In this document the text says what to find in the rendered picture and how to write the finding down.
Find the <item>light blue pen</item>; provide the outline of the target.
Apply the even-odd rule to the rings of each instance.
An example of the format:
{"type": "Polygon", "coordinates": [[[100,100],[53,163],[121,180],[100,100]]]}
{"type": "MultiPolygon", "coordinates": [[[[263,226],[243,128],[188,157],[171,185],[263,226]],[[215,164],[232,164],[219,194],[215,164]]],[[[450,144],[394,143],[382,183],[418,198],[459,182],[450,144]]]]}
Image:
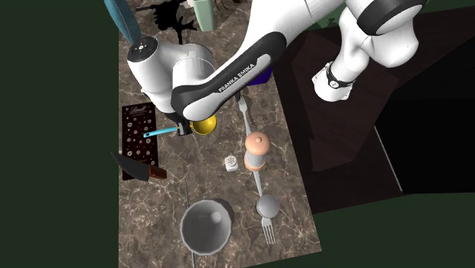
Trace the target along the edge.
{"type": "Polygon", "coordinates": [[[148,138],[148,137],[151,137],[151,136],[157,136],[157,135],[165,134],[165,133],[168,133],[168,132],[176,132],[179,129],[180,129],[179,127],[175,126],[175,127],[171,127],[171,128],[155,130],[155,131],[152,131],[152,132],[146,132],[146,133],[143,134],[143,138],[148,138]]]}

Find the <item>dark brown robot stand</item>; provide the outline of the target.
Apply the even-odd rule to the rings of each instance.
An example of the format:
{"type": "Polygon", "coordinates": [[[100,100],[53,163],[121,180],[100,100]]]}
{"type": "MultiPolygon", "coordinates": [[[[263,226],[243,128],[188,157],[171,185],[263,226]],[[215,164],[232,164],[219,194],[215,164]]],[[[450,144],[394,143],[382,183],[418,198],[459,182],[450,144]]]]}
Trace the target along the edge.
{"type": "Polygon", "coordinates": [[[402,196],[374,128],[393,92],[413,96],[408,82],[443,56],[475,37],[475,6],[421,14],[420,41],[405,65],[386,69],[372,62],[355,83],[350,99],[321,100],[311,76],[336,56],[337,27],[302,33],[273,74],[312,212],[402,196]]]}

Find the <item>dark chocolate bar box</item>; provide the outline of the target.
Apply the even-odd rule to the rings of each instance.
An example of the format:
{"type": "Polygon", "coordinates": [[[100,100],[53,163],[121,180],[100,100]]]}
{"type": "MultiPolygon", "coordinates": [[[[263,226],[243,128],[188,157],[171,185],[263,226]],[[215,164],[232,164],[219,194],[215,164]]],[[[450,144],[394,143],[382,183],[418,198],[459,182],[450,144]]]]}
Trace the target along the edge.
{"type": "Polygon", "coordinates": [[[156,129],[155,106],[152,102],[123,106],[122,155],[158,166],[157,138],[143,137],[144,133],[156,129]]]}

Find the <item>silver spoon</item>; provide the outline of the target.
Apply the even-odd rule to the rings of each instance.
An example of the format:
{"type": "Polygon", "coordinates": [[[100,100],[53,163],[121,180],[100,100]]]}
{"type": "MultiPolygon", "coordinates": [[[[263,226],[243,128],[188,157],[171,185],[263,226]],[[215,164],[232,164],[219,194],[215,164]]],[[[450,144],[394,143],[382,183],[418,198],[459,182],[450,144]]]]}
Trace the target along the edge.
{"type": "Polygon", "coordinates": [[[272,195],[264,195],[260,181],[260,173],[253,172],[253,177],[257,186],[259,199],[257,200],[256,210],[264,218],[274,218],[279,212],[279,201],[272,195]]]}

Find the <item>yellow bowl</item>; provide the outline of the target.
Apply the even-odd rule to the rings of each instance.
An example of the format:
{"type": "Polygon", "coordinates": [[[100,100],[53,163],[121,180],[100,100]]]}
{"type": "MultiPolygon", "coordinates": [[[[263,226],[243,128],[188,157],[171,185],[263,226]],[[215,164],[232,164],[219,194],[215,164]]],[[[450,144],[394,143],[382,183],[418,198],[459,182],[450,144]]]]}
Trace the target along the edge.
{"type": "Polygon", "coordinates": [[[213,132],[217,126],[216,115],[212,115],[206,120],[192,122],[191,128],[199,135],[205,136],[213,132]]]}

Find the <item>teal curved object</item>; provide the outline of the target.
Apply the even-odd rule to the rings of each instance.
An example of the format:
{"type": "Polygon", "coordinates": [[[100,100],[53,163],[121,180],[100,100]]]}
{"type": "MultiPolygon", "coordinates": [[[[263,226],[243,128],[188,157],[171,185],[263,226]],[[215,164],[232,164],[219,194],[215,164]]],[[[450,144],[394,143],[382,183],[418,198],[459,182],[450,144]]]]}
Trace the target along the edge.
{"type": "Polygon", "coordinates": [[[104,0],[104,4],[128,43],[133,45],[139,41],[142,36],[139,23],[126,0],[104,0]]]}

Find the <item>mint green vase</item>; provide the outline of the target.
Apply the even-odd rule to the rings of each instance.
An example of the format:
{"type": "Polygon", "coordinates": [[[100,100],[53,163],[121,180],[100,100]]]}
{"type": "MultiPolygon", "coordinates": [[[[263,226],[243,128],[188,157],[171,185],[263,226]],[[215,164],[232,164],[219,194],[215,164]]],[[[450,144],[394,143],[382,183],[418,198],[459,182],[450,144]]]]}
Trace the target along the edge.
{"type": "Polygon", "coordinates": [[[214,8],[212,0],[191,0],[196,19],[201,31],[213,31],[215,29],[214,8]]]}

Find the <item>silver fork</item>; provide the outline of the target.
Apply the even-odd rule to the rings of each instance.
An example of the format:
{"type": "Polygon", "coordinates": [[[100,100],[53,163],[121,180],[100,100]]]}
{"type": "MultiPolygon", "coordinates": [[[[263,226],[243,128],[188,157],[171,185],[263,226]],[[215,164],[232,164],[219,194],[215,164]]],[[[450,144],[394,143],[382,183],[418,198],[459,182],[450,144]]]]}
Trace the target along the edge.
{"type": "Polygon", "coordinates": [[[262,228],[263,228],[266,243],[267,244],[275,244],[276,239],[275,239],[275,235],[274,235],[274,232],[273,232],[272,220],[268,219],[268,218],[265,218],[265,217],[262,217],[261,225],[262,225],[262,228]]]}
{"type": "Polygon", "coordinates": [[[251,129],[250,129],[250,124],[247,119],[247,103],[243,97],[240,97],[237,103],[238,103],[240,111],[243,114],[244,125],[246,129],[246,136],[248,136],[251,134],[251,129]]]}

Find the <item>grey cup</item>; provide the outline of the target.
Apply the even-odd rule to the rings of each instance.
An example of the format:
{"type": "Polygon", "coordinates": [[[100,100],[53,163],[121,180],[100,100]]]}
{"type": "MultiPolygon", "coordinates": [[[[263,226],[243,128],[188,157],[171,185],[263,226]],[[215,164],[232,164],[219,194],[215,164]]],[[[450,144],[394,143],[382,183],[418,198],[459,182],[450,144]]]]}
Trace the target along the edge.
{"type": "Polygon", "coordinates": [[[224,199],[202,199],[183,214],[180,234],[185,246],[199,256],[218,253],[228,243],[234,211],[224,199]]]}

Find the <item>peach and grey pepper mill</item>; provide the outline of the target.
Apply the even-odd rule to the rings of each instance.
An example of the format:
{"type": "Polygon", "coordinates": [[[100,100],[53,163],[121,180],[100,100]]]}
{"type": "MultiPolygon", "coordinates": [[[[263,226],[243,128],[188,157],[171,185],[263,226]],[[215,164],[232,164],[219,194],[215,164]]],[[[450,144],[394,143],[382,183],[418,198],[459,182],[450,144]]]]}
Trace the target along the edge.
{"type": "Polygon", "coordinates": [[[251,132],[245,140],[245,167],[250,171],[260,171],[266,163],[270,146],[271,142],[267,134],[261,131],[251,132]]]}

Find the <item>dark blue object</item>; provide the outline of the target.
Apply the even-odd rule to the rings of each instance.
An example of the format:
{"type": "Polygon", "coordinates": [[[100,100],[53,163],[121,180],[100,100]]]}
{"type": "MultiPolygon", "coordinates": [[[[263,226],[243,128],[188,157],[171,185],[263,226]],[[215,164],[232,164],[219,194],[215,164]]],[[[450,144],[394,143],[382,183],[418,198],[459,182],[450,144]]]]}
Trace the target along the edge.
{"type": "Polygon", "coordinates": [[[273,68],[269,67],[266,71],[262,72],[256,78],[254,78],[252,81],[248,82],[247,86],[261,85],[261,84],[267,83],[270,79],[272,71],[273,71],[273,68]]]}

